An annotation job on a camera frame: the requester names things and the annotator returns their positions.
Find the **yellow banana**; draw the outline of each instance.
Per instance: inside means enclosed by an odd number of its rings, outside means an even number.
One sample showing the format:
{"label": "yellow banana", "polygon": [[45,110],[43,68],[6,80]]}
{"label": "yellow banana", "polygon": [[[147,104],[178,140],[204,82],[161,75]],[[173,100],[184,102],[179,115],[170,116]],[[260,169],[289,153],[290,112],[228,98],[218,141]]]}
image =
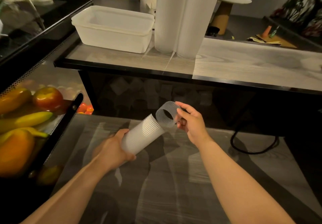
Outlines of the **yellow banana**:
{"label": "yellow banana", "polygon": [[52,112],[37,112],[15,119],[0,120],[0,133],[4,133],[21,127],[31,127],[49,120]]}
{"label": "yellow banana", "polygon": [[[40,132],[40,131],[37,131],[35,128],[33,127],[22,127],[22,128],[19,128],[19,129],[22,129],[22,130],[27,130],[31,133],[31,135],[33,135],[34,137],[41,137],[41,138],[46,138],[48,137],[48,134],[47,133],[44,133],[44,132]],[[1,144],[6,141],[11,135],[12,133],[17,130],[17,129],[14,129],[14,130],[11,130],[11,131],[8,131],[7,133],[5,134],[2,134],[0,135],[0,146]]]}

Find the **black cord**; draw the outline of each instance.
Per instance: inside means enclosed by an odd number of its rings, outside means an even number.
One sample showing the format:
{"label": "black cord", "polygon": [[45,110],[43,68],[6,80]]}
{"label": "black cord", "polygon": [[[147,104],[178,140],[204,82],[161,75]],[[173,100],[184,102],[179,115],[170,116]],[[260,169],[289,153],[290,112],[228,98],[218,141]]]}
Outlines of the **black cord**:
{"label": "black cord", "polygon": [[237,151],[241,152],[241,153],[244,153],[244,154],[263,154],[263,153],[266,153],[267,151],[277,147],[280,143],[279,141],[279,137],[278,136],[275,136],[275,139],[274,139],[274,142],[269,145],[266,149],[264,149],[263,151],[260,151],[260,152],[248,152],[248,151],[245,151],[245,150],[242,150],[242,149],[239,149],[237,148],[235,145],[234,145],[234,138],[235,136],[237,135],[237,133],[240,131],[240,129],[242,129],[244,126],[248,125],[248,124],[251,124],[252,122],[251,121],[248,121],[248,122],[244,122],[244,123],[241,123],[237,128],[236,128],[236,131],[235,133],[231,136],[230,138],[230,145],[236,149]]}

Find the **person's right hand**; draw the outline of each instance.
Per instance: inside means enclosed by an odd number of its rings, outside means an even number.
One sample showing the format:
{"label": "person's right hand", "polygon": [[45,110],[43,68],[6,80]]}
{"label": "person's right hand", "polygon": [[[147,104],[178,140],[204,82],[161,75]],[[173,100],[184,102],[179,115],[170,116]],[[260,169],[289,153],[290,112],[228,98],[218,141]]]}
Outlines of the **person's right hand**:
{"label": "person's right hand", "polygon": [[182,117],[177,121],[177,127],[187,133],[189,140],[197,148],[207,141],[213,141],[206,130],[202,115],[188,104],[181,102],[175,103],[188,111],[187,113],[179,108],[177,109],[178,114]]}

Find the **white plastic container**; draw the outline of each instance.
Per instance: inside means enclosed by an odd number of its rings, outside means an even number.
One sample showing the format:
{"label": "white plastic container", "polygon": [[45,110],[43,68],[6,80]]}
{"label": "white plastic container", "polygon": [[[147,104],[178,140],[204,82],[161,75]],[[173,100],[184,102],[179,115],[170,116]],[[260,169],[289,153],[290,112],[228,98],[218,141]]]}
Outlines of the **white plastic container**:
{"label": "white plastic container", "polygon": [[151,40],[154,16],[90,6],[72,17],[71,23],[86,45],[144,53]]}

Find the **tomato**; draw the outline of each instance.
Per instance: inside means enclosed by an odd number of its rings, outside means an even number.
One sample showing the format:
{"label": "tomato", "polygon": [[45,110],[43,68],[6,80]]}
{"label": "tomato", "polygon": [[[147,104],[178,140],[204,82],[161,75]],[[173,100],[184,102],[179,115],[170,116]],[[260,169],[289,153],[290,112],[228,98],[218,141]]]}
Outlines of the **tomato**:
{"label": "tomato", "polygon": [[38,108],[45,111],[56,111],[63,104],[63,96],[54,87],[44,87],[35,92],[33,96],[33,103]]}
{"label": "tomato", "polygon": [[85,104],[85,103],[81,103],[80,104],[80,106],[78,107],[78,110],[77,110],[77,112],[79,113],[79,112],[86,112],[86,110],[87,110],[87,105]]}
{"label": "tomato", "polygon": [[93,106],[91,104],[87,106],[86,111],[94,111]]}

